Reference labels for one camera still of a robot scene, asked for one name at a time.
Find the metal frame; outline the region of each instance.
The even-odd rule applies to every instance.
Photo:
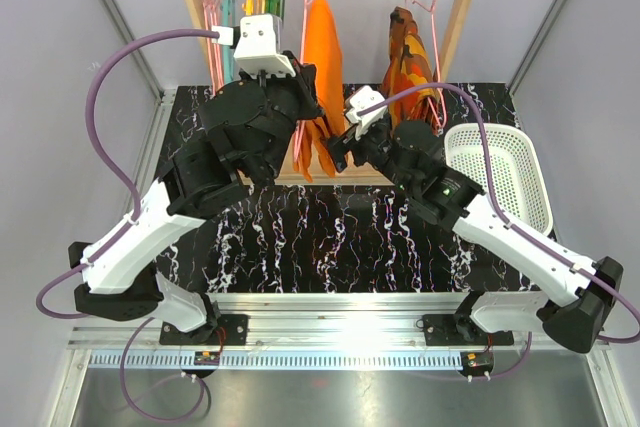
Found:
[[[149,129],[138,163],[136,184],[139,188],[153,180],[174,98],[175,92],[169,92]],[[427,347],[422,332],[416,326],[416,319],[425,313],[454,312],[465,296],[465,293],[217,294],[214,298],[223,312],[250,315],[247,347],[225,349],[233,357],[255,357],[268,352],[270,355],[291,358],[296,353],[309,356],[320,352],[320,356],[326,358],[345,352],[345,346],[350,346],[355,354],[358,349],[353,349],[353,342],[358,340],[360,345],[365,346],[359,349],[361,354],[377,349],[383,350],[391,358],[415,358],[420,353],[438,355],[448,351],[455,355],[473,350],[470,347]],[[69,341],[68,368],[50,426],[71,424],[92,354],[99,349],[121,352],[138,325],[139,321],[116,324],[96,318],[78,322]],[[180,355],[193,353],[193,347],[176,349],[175,346],[159,345],[161,328],[159,321],[149,324],[136,339],[131,352],[152,350],[165,355],[176,351]],[[515,334],[515,338],[515,346],[495,347],[495,350],[521,350],[525,336]],[[215,349],[215,346],[201,348],[204,350],[207,347]],[[532,350],[562,349],[546,335],[534,335]],[[637,425],[622,389],[610,347],[599,342],[586,358],[609,425]]]
[[[133,32],[129,28],[129,25],[127,24],[127,21],[122,15],[122,12],[120,11],[120,8],[118,7],[118,4],[116,3],[116,1],[115,0],[99,0],[99,1],[102,4],[102,7],[104,8],[105,14],[107,14],[107,16],[109,17],[109,20],[111,20],[111,23],[113,24],[113,27],[116,30],[118,36],[122,39],[122,42],[124,44],[128,44],[129,42],[133,41],[135,39],[135,36],[133,35]],[[156,78],[155,74],[151,70],[151,67],[147,62],[147,59],[144,57],[144,55],[140,51],[133,52],[131,54],[131,58],[133,59],[133,62],[135,63],[136,67],[138,68],[138,71],[144,78],[145,83],[149,87],[149,90],[151,91],[155,99],[157,101],[160,101],[160,99],[162,98],[163,89],[160,83],[158,82],[158,79]]]
[[[520,65],[516,69],[515,74],[513,74],[513,78],[508,84],[509,90],[511,91],[512,95],[515,94],[520,87],[524,76],[527,75],[531,64],[533,64],[533,61],[538,55],[538,52],[542,48],[544,41],[547,39],[549,32],[551,32],[551,29],[556,23],[556,20],[558,20],[558,17],[560,16],[560,13],[562,12],[566,4],[567,0],[553,0],[553,2],[551,3],[551,6],[549,7],[549,10],[547,11],[544,19],[542,20],[540,27],[538,27],[538,31],[536,32],[536,35],[534,35],[526,54],[522,58]]]
[[[50,427],[71,425],[90,359],[91,351],[89,350],[75,350],[67,353],[67,372],[48,423]]]

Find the black marble table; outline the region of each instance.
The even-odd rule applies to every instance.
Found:
[[[518,126],[504,84],[462,84],[485,122]],[[345,86],[350,95],[355,86]],[[201,129],[205,87],[178,89],[161,166]],[[448,127],[473,122],[447,93]],[[184,235],[157,259],[192,291],[460,292],[529,290],[531,282],[484,248],[430,226],[389,186],[274,186]]]

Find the teal hanger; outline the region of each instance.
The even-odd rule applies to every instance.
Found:
[[[222,26],[235,27],[236,25],[236,0],[222,0]],[[235,64],[231,47],[222,46],[222,66],[224,70],[224,83],[233,82]]]

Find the purple cable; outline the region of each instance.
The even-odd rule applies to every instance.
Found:
[[[107,61],[100,67],[100,70],[96,73],[96,76],[93,78],[91,85],[89,86],[89,92],[87,94],[87,100],[85,104],[84,111],[84,120],[87,127],[87,133],[89,134],[89,140],[91,141],[91,145],[95,149],[96,153],[100,157],[100,159],[106,164],[107,167],[113,172],[118,179],[122,181],[122,183],[127,187],[129,192],[131,192],[131,197],[133,198],[133,215],[131,216],[131,221],[135,222],[138,217],[140,217],[141,210],[141,200],[140,200],[140,192],[136,188],[133,181],[125,174],[120,167],[116,165],[109,154],[104,150],[102,143],[100,142],[100,138],[98,137],[98,132],[96,130],[96,100],[98,98],[98,92],[100,91],[100,87],[104,82],[104,79],[107,77],[109,72],[116,66],[118,62],[124,59],[126,56],[135,52],[136,50],[144,47],[145,45],[154,44],[156,42],[160,42],[162,40],[169,39],[177,39],[181,37],[205,37],[210,39],[217,39],[219,34],[217,32],[211,32],[208,30],[199,30],[199,29],[177,29],[177,30],[167,30],[164,32],[158,32],[156,34],[147,35],[140,39],[134,40],[133,42],[125,45],[118,52],[113,54],[111,57],[107,59]],[[109,250],[118,240],[122,238],[124,234],[131,228],[131,224],[126,222],[123,226],[118,229],[118,231],[107,240],[102,247],[100,247],[91,257],[89,257],[89,262],[95,262],[102,254],[104,254],[107,250]],[[59,312],[54,312],[53,310],[49,310],[44,305],[44,296],[53,289],[55,286],[64,282],[69,277],[79,273],[82,271],[87,264],[80,264],[73,269],[68,270],[64,274],[56,277],[47,285],[45,285],[38,295],[36,296],[36,307],[40,312],[49,317],[53,317],[54,319],[81,319],[83,317],[87,317],[86,314],[62,314]]]
[[[131,399],[133,402],[138,403],[140,402],[142,399],[145,399],[146,397],[149,396],[149,394],[151,394],[152,392],[154,392],[157,388],[162,387],[165,384],[168,384],[169,382],[173,382],[174,380],[178,380],[178,379],[186,379],[187,377],[183,376],[182,374],[174,374],[174,375],[170,375],[169,377],[165,377],[164,379],[160,379],[158,382],[156,382],[155,384],[153,384],[151,387],[149,387],[145,392],[143,392],[142,394],[138,395],[137,397]],[[127,409],[130,409],[131,406],[127,403],[125,403],[124,405],[121,405],[119,407],[110,407],[108,405],[106,405],[106,402],[102,399],[102,397],[104,397],[104,389],[105,387],[101,385],[100,389],[102,390],[102,394],[101,394],[101,403],[102,403],[102,407],[111,412],[111,413],[118,413],[118,412],[122,412],[125,411]]]
[[[468,93],[466,93],[464,90],[462,90],[460,87],[457,87],[451,84],[445,84],[443,82],[428,82],[426,84],[416,85],[416,86],[410,87],[407,90],[403,90],[402,92],[394,96],[391,96],[388,99],[374,106],[364,109],[358,115],[362,117],[365,114],[368,114],[370,112],[374,112],[378,109],[386,107],[389,104],[407,95],[413,94],[414,92],[417,92],[419,90],[424,90],[424,89],[446,89],[446,90],[455,92],[460,97],[462,97],[462,99],[466,102],[469,108],[473,111],[473,115],[476,118],[476,121],[478,122],[478,129],[480,130],[480,140],[482,142],[482,151],[484,153],[484,165],[487,172],[487,185],[489,187],[488,190],[489,190],[489,199],[491,200],[491,206],[493,207],[493,210],[495,211],[496,215],[500,218],[500,220],[502,220],[507,225],[510,224],[509,218],[505,215],[504,211],[500,208],[500,204],[498,203],[498,197],[496,196],[495,187],[493,185],[493,172],[491,170],[491,156],[489,155],[489,142],[487,141],[487,132],[484,129],[482,114],[480,113],[480,109],[478,108],[476,103],[473,101],[471,96]],[[511,228],[514,230],[514,232],[518,233],[521,237],[524,237],[527,241],[529,241],[531,244],[538,247],[547,255],[550,255],[551,257],[556,259],[558,262],[566,265],[570,269],[574,269],[573,262],[565,258],[563,255],[550,249],[545,244],[540,242],[538,239],[529,235],[519,226],[511,225]],[[607,293],[612,295],[617,301],[619,301],[622,305],[624,305],[627,308],[627,310],[631,312],[631,315],[635,317],[636,321],[638,322],[638,326],[640,326],[640,310],[638,310],[633,304],[631,304],[631,302],[629,302],[620,292],[610,287],[603,280],[597,278],[594,275],[591,275],[588,272],[585,272],[582,269],[577,269],[577,272],[580,273],[583,277],[586,277],[587,279],[589,279],[591,282],[595,282],[599,287],[602,287]],[[604,340],[606,342],[617,343],[617,344],[632,344],[640,340],[640,329],[638,330],[638,333],[636,333],[635,335],[632,335],[631,337],[613,338],[613,337],[607,337],[604,335],[599,335],[598,339]]]
[[[200,377],[195,377],[195,379],[198,381],[198,384],[200,385],[200,396],[198,397],[198,401],[191,408],[191,410],[189,410],[189,412],[179,417],[174,417],[171,419],[167,419],[165,417],[156,417],[155,415],[145,412],[144,410],[142,410],[140,407],[136,405],[135,401],[131,398],[131,396],[129,395],[129,392],[127,391],[127,384],[124,378],[124,364],[127,359],[127,354],[129,353],[129,348],[131,347],[131,344],[133,344],[133,341],[138,336],[138,334],[142,331],[142,329],[144,329],[147,326],[147,324],[149,324],[149,322],[151,322],[152,320],[154,320],[153,317],[149,317],[142,324],[140,324],[140,327],[136,329],[136,331],[133,333],[131,338],[127,341],[127,345],[125,345],[124,350],[122,351],[122,358],[120,359],[120,370],[119,370],[120,388],[122,389],[122,395],[124,396],[124,400],[127,401],[127,405],[129,405],[129,407],[131,407],[134,411],[136,411],[138,414],[140,414],[142,417],[146,419],[153,420],[154,422],[159,422],[161,424],[174,424],[178,422],[184,422],[189,417],[191,417],[196,412],[196,410],[198,410],[198,407],[200,407],[200,404],[202,404],[202,400],[204,399],[204,392],[206,389],[206,385]]]

